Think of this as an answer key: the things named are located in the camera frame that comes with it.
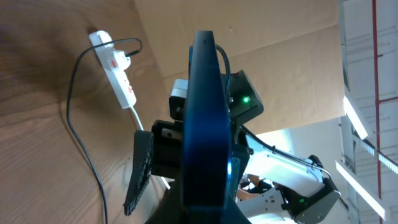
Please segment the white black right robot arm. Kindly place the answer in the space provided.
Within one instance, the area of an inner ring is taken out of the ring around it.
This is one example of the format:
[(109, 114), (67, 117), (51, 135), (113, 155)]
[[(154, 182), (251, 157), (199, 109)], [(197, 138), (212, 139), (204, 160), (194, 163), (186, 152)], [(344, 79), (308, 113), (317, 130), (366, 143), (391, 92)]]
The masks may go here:
[[(157, 120), (151, 131), (136, 131), (132, 176), (123, 205), (130, 216), (144, 193), (151, 175), (176, 179), (182, 160), (182, 111), (187, 96), (188, 80), (176, 79), (169, 98), (174, 122)], [(292, 221), (320, 223), (341, 198), (340, 191), (317, 156), (302, 159), (280, 151), (261, 141), (244, 126), (233, 144), (228, 182), (229, 196), (222, 213), (222, 223)], [(259, 185), (251, 199), (236, 202), (240, 181), (244, 176), (267, 177), (275, 187)]]

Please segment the blue Galaxy smartphone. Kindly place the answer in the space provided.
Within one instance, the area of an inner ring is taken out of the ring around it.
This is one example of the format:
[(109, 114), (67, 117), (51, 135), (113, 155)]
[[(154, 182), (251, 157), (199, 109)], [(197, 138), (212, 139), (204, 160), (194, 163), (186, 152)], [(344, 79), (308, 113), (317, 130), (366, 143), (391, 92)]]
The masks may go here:
[(195, 32), (184, 109), (182, 203), (221, 211), (227, 201), (231, 130), (213, 33)]

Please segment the white usb charger adapter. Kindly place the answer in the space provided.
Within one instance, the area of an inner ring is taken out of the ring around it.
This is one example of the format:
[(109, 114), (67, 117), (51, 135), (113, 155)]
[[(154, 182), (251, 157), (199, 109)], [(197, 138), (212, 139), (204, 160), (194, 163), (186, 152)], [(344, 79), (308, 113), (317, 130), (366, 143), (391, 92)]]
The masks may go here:
[(131, 64), (131, 59), (122, 50), (110, 51), (107, 54), (108, 64), (113, 72), (125, 71)]

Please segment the white power strip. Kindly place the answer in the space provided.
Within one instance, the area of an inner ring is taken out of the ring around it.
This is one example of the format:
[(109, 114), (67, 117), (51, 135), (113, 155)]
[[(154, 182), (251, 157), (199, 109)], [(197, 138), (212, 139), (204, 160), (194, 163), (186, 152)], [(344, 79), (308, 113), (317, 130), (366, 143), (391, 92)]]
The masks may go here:
[(114, 90), (119, 104), (121, 105), (121, 108), (132, 108), (137, 100), (126, 72), (113, 72), (108, 64), (107, 54), (110, 51), (117, 50), (114, 47), (116, 42), (113, 41), (111, 36), (103, 30), (91, 33), (89, 35), (89, 39), (93, 46), (108, 43), (107, 45), (96, 48), (95, 52)]

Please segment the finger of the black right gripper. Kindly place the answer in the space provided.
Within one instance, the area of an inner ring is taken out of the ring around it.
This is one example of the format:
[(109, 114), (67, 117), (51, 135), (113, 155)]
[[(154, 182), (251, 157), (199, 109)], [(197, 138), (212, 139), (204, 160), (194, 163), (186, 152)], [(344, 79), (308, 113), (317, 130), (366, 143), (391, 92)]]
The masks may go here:
[(151, 176), (154, 135), (148, 131), (134, 134), (133, 167), (126, 199), (123, 204), (125, 216), (132, 215), (144, 193)]

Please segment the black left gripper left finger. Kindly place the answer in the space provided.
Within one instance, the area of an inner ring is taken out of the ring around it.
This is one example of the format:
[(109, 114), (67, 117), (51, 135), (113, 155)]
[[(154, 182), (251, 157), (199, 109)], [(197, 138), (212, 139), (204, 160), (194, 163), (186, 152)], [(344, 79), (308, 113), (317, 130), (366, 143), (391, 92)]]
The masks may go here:
[(182, 180), (176, 179), (145, 224), (186, 224), (182, 203)]

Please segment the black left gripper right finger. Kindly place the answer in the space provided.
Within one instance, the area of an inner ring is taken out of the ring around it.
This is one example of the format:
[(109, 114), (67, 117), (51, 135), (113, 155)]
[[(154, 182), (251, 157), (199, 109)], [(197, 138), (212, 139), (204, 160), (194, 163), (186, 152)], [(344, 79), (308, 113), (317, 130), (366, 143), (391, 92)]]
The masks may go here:
[(225, 210), (226, 224), (250, 224), (251, 222), (239, 208), (239, 199), (237, 196), (239, 185), (239, 166), (240, 159), (231, 157), (228, 163), (228, 181), (227, 181), (227, 204)]

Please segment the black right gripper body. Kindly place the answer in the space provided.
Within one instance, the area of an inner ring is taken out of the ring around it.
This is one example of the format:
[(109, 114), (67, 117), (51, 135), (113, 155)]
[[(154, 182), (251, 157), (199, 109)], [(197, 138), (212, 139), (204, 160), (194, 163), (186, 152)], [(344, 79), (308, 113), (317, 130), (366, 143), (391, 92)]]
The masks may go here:
[(176, 179), (182, 161), (183, 123), (156, 120), (151, 131), (154, 134), (152, 173)]

